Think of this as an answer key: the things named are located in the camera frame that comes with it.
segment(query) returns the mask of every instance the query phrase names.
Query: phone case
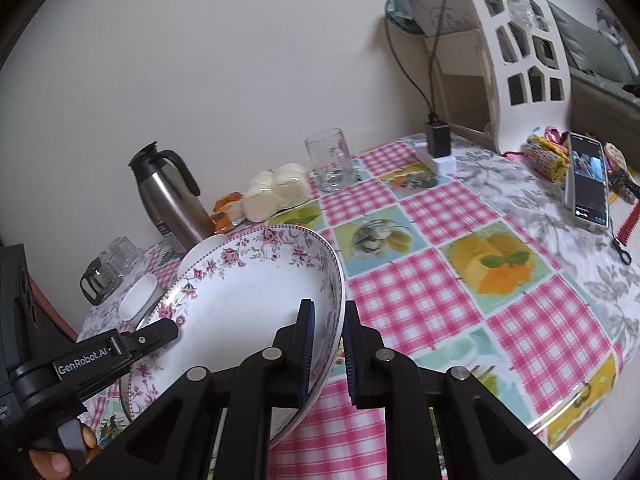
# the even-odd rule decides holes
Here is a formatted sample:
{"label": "phone case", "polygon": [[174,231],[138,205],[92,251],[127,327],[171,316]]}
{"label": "phone case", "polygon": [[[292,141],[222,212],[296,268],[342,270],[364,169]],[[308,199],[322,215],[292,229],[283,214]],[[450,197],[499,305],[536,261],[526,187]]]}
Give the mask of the phone case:
{"label": "phone case", "polygon": [[[574,218],[575,222],[580,225],[581,227],[587,229],[587,231],[594,231],[594,230],[603,230],[606,231],[609,229],[609,223],[610,223],[610,219],[609,219],[609,200],[607,199],[609,197],[609,179],[607,178],[606,172],[605,172],[605,181],[604,181],[604,186],[605,186],[605,206],[606,206],[606,215],[607,215],[607,224],[606,225],[601,225],[598,224],[596,222],[591,222],[590,220],[586,220],[584,218],[580,218],[579,216],[577,216],[575,214],[575,173],[574,173],[574,157],[573,157],[573,147],[571,144],[571,139],[572,137],[578,137],[581,139],[589,139],[589,140],[597,140],[597,139],[592,139],[591,137],[586,137],[586,136],[582,136],[579,134],[569,134],[568,139],[569,139],[569,171],[566,172],[566,185],[564,186],[564,202],[570,207],[571,209],[571,215]],[[604,149],[602,147],[602,143],[597,140],[598,145],[600,146],[600,153],[602,154],[602,160],[606,161],[605,155],[604,155]]]}

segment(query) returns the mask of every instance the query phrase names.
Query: human hand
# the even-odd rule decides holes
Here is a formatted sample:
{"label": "human hand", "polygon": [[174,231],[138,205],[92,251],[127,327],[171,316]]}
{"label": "human hand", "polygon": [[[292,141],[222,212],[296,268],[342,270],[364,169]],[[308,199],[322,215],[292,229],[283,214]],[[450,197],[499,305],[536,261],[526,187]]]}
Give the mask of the human hand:
{"label": "human hand", "polygon": [[[89,463],[101,450],[98,447],[94,432],[85,424],[82,425],[82,437],[87,447],[89,447],[87,457],[87,463]],[[71,475],[71,463],[62,453],[30,449],[29,458],[31,458],[31,463],[44,480],[65,480]]]}

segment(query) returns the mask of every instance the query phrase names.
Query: black charger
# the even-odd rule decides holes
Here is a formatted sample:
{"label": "black charger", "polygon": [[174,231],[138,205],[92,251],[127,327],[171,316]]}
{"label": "black charger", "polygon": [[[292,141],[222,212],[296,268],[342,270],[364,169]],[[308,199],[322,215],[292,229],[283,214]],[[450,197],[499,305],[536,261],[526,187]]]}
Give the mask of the black charger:
{"label": "black charger", "polygon": [[449,123],[441,121],[434,114],[429,114],[429,121],[424,125],[424,133],[427,136],[427,150],[433,158],[451,155]]}

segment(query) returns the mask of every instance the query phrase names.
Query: table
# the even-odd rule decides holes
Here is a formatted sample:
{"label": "table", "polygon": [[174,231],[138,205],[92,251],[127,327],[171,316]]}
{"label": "table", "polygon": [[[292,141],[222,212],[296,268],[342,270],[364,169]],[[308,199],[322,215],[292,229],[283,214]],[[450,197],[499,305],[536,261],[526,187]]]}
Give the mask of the table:
{"label": "table", "polygon": [[[455,137],[458,172],[434,177],[414,156],[419,142],[359,155],[356,185],[314,188],[310,202],[267,223],[320,232],[338,251],[363,324],[420,366],[468,367],[555,448],[638,348],[638,267],[622,265],[605,235],[572,225],[554,186],[522,163]],[[350,240],[380,221],[392,236],[363,257]],[[149,269],[170,282],[177,261],[159,260],[162,246],[149,254]],[[113,323],[113,308],[94,308],[81,338]],[[318,402],[270,451],[270,478],[386,478],[383,412],[351,406],[343,358],[340,350]],[[87,404],[83,420],[108,444],[127,424],[118,386]]]}

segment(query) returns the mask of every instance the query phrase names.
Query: smartphone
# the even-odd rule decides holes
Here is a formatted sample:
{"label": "smartphone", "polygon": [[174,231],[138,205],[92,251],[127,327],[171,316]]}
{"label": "smartphone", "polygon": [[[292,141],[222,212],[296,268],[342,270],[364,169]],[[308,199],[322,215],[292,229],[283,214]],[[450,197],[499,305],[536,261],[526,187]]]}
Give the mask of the smartphone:
{"label": "smartphone", "polygon": [[609,186],[602,144],[578,134],[569,134],[569,157],[574,217],[607,228],[609,226]]}

